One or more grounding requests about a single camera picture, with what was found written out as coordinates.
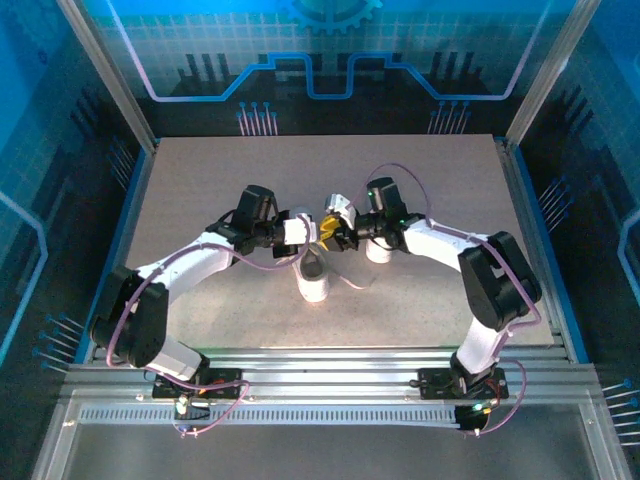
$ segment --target work surface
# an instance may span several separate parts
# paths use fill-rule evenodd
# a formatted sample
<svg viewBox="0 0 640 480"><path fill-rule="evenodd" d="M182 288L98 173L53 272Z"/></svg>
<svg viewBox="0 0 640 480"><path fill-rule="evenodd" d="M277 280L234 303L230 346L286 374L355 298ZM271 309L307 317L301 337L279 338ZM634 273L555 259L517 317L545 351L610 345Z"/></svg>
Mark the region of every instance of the work surface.
<svg viewBox="0 0 640 480"><path fill-rule="evenodd" d="M353 196L371 170L399 162L424 181L433 218L470 232L512 233L524 249L490 135L163 139L127 266L136 268L193 241L235 208L248 184L270 188L280 209L305 206L323 218L330 193ZM407 175L391 175L409 211L425 201ZM366 200L357 205L365 210ZM273 263L269 250L252 258ZM245 264L220 272L170 308L169 333L193 347L453 346L471 313L459 273L430 259L394 253L374 265L361 251L328 254L330 264L365 290L331 277L329 297L308 304L291 269L267 273ZM546 321L514 344L549 344Z"/></svg>

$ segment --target gray tabletop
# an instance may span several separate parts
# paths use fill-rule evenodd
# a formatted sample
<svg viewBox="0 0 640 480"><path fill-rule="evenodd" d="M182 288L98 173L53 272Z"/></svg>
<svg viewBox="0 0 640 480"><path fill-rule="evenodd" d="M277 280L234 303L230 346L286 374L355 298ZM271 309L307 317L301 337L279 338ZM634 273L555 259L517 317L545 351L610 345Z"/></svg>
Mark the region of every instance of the gray tabletop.
<svg viewBox="0 0 640 480"><path fill-rule="evenodd" d="M329 193L354 195L373 168L390 161L423 179L437 221L478 233L506 230L524 248L490 135L168 138L127 265L151 263L190 243L237 205L248 184L272 189L281 209L306 206L321 219ZM410 211L424 209L405 173L383 174L396 179ZM252 257L273 262L270 251ZM169 332L193 347L452 346L464 339L471 313L457 272L402 253L382 266L364 251L328 259L353 282L371 286L357 291L333 276L327 300L312 305L298 293L291 269L264 273L237 264L174 302ZM550 343L548 323L512 342Z"/></svg>

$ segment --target glass panel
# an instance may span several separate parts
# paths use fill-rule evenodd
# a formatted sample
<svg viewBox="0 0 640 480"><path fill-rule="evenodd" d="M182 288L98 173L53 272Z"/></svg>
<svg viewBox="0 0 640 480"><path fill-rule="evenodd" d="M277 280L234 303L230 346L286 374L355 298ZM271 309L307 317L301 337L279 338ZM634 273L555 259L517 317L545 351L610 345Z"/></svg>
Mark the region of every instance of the glass panel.
<svg viewBox="0 0 640 480"><path fill-rule="evenodd" d="M55 2L2 7L0 478L29 478L139 148Z"/></svg>
<svg viewBox="0 0 640 480"><path fill-rule="evenodd" d="M85 5L158 136L503 135L573 3Z"/></svg>
<svg viewBox="0 0 640 480"><path fill-rule="evenodd" d="M636 2L602 3L521 145L605 383L640 363L638 25Z"/></svg>

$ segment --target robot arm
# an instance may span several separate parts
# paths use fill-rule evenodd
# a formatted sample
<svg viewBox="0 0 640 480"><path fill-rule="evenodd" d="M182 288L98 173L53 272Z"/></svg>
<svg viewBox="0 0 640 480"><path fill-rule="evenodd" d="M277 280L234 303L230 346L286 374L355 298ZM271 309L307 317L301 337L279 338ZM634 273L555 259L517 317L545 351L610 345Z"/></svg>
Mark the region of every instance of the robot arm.
<svg viewBox="0 0 640 480"><path fill-rule="evenodd" d="M528 313L511 280L499 272L500 265L471 238L488 242L500 253L534 303L541 298L540 285L510 234L469 234L433 220L427 225L424 215L407 212L395 182L388 177L370 182L368 195L371 211L362 215L341 195L330 196L320 243L327 250L344 251L357 250L366 241L367 256L374 262L389 261L390 251L400 250L432 258L461 273L474 317L451 358L451 376L457 393L466 395L492 375L510 335L509 323Z"/></svg>
<svg viewBox="0 0 640 480"><path fill-rule="evenodd" d="M150 368L179 380L195 379L208 367L208 360L197 351L166 334L168 308L184 292L208 276L225 270L236 260L232 251L250 254L256 247L272 248L275 258L294 255L304 244L307 228L303 220L289 218L289 212L276 212L270 190L249 185L229 222L218 221L196 240L158 262L130 270L117 267L107 278L89 332L91 339L106 348L125 305L136 289L158 267L170 264L144 289L132 308L116 343L115 353L137 368ZM316 240L315 225L308 221L310 241ZM221 248L198 248L205 244Z"/></svg>

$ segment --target gray floor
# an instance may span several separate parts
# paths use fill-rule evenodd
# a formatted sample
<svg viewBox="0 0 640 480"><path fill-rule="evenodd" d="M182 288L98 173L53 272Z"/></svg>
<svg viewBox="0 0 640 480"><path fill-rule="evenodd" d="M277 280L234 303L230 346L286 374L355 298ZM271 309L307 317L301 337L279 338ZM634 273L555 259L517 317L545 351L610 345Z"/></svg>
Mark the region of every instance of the gray floor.
<svg viewBox="0 0 640 480"><path fill-rule="evenodd" d="M480 439L423 427L216 427L181 439L171 426L80 426L75 479L598 478L579 413L525 407Z"/></svg>
<svg viewBox="0 0 640 480"><path fill-rule="evenodd" d="M506 230L522 245L490 135L169 138L160 144L127 264L151 263L191 242L236 206L247 184L272 189L281 209L303 205L321 219L328 194L353 195L374 167L390 161L423 179L439 222L481 233ZM411 211L424 209L406 174L384 173L396 179ZM471 321L459 274L394 255L379 266L363 251L332 254L329 261L345 276L373 283L356 291L333 278L329 298L317 305L300 297L291 270L235 265L179 298L169 331L194 347L459 344ZM253 258L273 262L269 251ZM550 343L547 322L512 341Z"/></svg>

